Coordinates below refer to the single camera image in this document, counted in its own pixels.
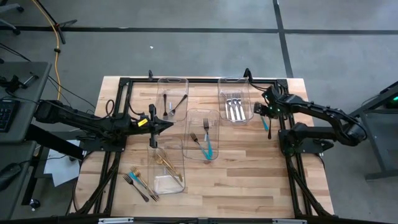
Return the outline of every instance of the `desk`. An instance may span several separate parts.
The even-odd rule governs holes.
[[[44,86],[49,76],[51,64],[47,62],[7,62],[0,65],[0,76],[11,80],[13,75],[18,76],[20,82],[28,80],[32,74],[37,75],[38,79],[31,80],[28,88],[18,89],[14,95],[27,100],[38,102],[42,96]],[[6,89],[0,87],[0,98],[11,97],[6,93]],[[15,115],[14,121],[8,133],[0,134],[0,143],[19,143],[25,139],[33,114],[37,105],[33,102],[22,101]]]
[[[104,77],[96,108],[104,116],[105,104],[115,99],[120,77]],[[288,79],[289,91],[307,100],[304,81]],[[148,104],[155,103],[156,83],[135,83],[131,104],[135,111],[148,114]],[[217,84],[191,83],[188,109],[218,109]],[[251,88],[251,101],[263,102],[261,92]],[[313,126],[310,116],[295,114],[296,122]],[[272,122],[272,139],[267,139],[258,114],[244,126],[220,126],[218,158],[210,164],[185,159],[186,188],[180,194],[161,195],[159,202],[145,203],[125,183],[123,173],[137,166],[146,174],[149,135],[130,136],[122,153],[112,216],[122,217],[228,217],[292,218],[292,199],[285,158],[279,149],[279,122]],[[162,136],[182,137],[178,125]],[[94,152],[83,163],[76,188],[76,203],[81,207],[97,187],[104,153]],[[314,155],[302,156],[307,184],[324,208],[333,213],[328,184],[322,163]],[[102,207],[108,190],[103,195]],[[298,190],[300,208],[304,211],[302,193]]]
[[[0,169],[8,164],[20,163],[32,158],[35,151],[36,142],[26,141],[18,145],[3,145],[0,150]],[[29,168],[29,163],[21,164],[22,170],[5,190],[0,192],[0,220],[11,218],[18,196],[21,192],[24,180]]]

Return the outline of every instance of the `blue-handled utensil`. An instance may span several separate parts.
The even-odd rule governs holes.
[[[142,184],[142,182],[141,182],[132,172],[129,173],[129,176],[130,176],[132,179],[134,179],[135,181],[137,181],[138,184],[141,184],[144,188],[146,188],[145,185]]]
[[[191,138],[194,142],[196,142],[200,148],[200,150],[202,151],[203,155],[205,155],[206,159],[210,160],[211,157],[209,156],[209,154],[205,151],[205,149],[199,144],[198,138],[196,136],[196,134],[191,133]]]
[[[266,121],[264,120],[264,117],[263,117],[263,116],[260,116],[260,118],[261,118],[261,121],[262,121],[262,125],[264,125],[264,129],[265,129],[266,131],[268,131],[269,128],[268,128],[268,125],[267,125]]]
[[[210,158],[213,157],[213,149],[211,148],[211,142],[210,142],[210,137],[209,137],[209,120],[207,118],[203,119],[203,127],[205,128],[206,131],[206,141],[207,141],[207,145],[208,145],[208,155],[210,156]]]

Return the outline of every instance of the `clear plastic container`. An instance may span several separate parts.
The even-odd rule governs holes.
[[[148,186],[156,194],[180,193],[185,188],[184,157],[179,138],[157,138],[148,149]]]
[[[160,78],[157,82],[156,113],[166,121],[183,121],[187,116],[188,80]]]
[[[208,136],[206,135],[203,123],[203,120],[206,118],[209,127]],[[207,109],[188,110],[183,148],[184,156],[190,159],[199,159],[205,161],[216,159],[218,157],[219,128],[220,114],[217,111]],[[193,141],[191,133],[195,134],[201,148],[195,141]]]
[[[253,118],[249,81],[246,78],[220,78],[218,104],[221,119],[235,124],[247,123]]]

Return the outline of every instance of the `teal utensil handle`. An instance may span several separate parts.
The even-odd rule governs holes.
[[[213,157],[213,149],[211,148],[210,137],[208,134],[207,134],[206,140],[207,140],[207,145],[208,145],[209,157],[211,159]]]
[[[199,144],[199,142],[197,142],[200,150],[202,151],[203,155],[205,155],[206,159],[211,159],[211,157],[209,156],[209,154],[207,154],[206,150]]]
[[[264,129],[265,129],[266,131],[268,131],[269,128],[268,128],[268,125],[267,125],[266,121],[264,121],[264,118],[263,118],[262,116],[260,116],[260,117],[261,117],[262,125],[264,125]]]
[[[133,178],[135,181],[137,181],[138,184],[141,184],[146,189],[145,185],[142,184],[141,181],[132,172],[130,172],[129,175],[131,178]]]

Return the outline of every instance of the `utensil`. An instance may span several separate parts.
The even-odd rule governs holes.
[[[167,95],[163,94],[163,99],[164,99],[164,113],[163,113],[163,117],[167,117],[167,112],[166,112],[166,99],[167,99]]]
[[[182,175],[179,171],[177,171],[177,169],[173,166],[173,164],[171,163],[171,160],[169,159],[169,157],[167,156],[167,153],[164,151],[164,149],[161,149],[162,152],[165,155],[165,158],[163,158],[161,155],[157,154],[157,157],[161,158],[163,160],[164,163],[166,163],[173,172],[175,172],[175,174],[178,176],[178,178],[180,179],[181,182],[183,182],[182,179]]]
[[[209,156],[213,157],[213,149],[211,148],[210,137],[209,137],[209,120],[207,118],[203,118],[203,127],[206,131],[206,141],[208,145]]]
[[[205,155],[206,159],[211,159],[211,157],[209,156],[209,154],[207,154],[207,152],[205,151],[205,149],[199,144],[198,138],[196,136],[196,134],[191,133],[191,138],[194,142],[196,142],[198,144],[198,146],[200,147],[200,150],[202,151],[202,153]]]
[[[237,100],[237,102],[238,102],[238,105],[239,105],[239,109],[240,109],[240,111],[241,111],[241,118],[242,118],[242,120],[246,120],[246,117],[245,117],[245,115],[244,115],[244,111],[243,111],[243,107],[242,107],[242,99],[241,99],[241,94],[240,93],[237,93],[237,95],[238,95],[238,100]]]
[[[165,161],[164,161],[160,156],[157,156],[157,158],[156,158],[155,160],[156,160],[156,163],[158,163],[159,165],[163,165],[163,166],[166,168],[167,172],[170,174],[170,176],[171,176],[181,187],[183,187],[182,184],[178,181],[178,179],[175,178],[174,174],[170,171],[171,167],[170,167],[167,163],[165,163]]]
[[[175,106],[175,108],[172,109],[172,110],[169,112],[169,114],[171,114],[172,116],[174,116],[174,114],[175,114],[175,109],[177,109],[178,106],[180,106],[180,104],[182,103],[182,101],[184,101],[185,99],[187,99],[187,97],[188,97],[188,95],[185,94],[185,95],[182,97],[182,99],[180,100],[180,102]]]
[[[226,113],[226,119],[228,118],[228,103],[225,101],[225,113]]]
[[[227,95],[227,100],[226,100],[226,102],[227,102],[227,104],[229,105],[229,112],[231,113],[231,121],[235,121],[235,115],[234,115],[234,110],[232,109],[232,104],[233,104],[233,102],[232,102],[232,99],[231,98],[229,98],[229,94]]]
[[[155,201],[159,199],[159,196],[155,194],[155,192],[148,186],[148,184],[141,178],[141,172],[137,169],[137,167],[132,166],[131,172],[141,181],[142,184],[145,185],[150,197],[152,197]]]
[[[146,197],[146,195],[144,195],[135,185],[134,185],[134,181],[132,181],[131,177],[127,174],[123,175],[124,180],[126,180],[126,182],[129,185],[132,185],[134,188],[136,188],[136,190],[138,191],[139,194],[141,194],[141,197],[145,200],[145,202],[149,201],[149,198]]]
[[[145,185],[142,184],[141,181],[139,181],[139,179],[132,172],[130,172],[129,175],[130,175],[131,179],[137,181],[138,184],[141,184],[143,187],[145,187]]]
[[[264,117],[263,117],[263,116],[260,116],[260,118],[261,118],[261,121],[262,121],[262,125],[264,125],[264,129],[265,129],[266,131],[268,131],[269,128],[268,128],[268,125],[267,125],[266,121],[264,120]]]
[[[238,108],[238,99],[236,98],[236,93],[232,93],[232,102],[234,103],[235,113],[236,113],[236,120],[241,120],[241,115]]]

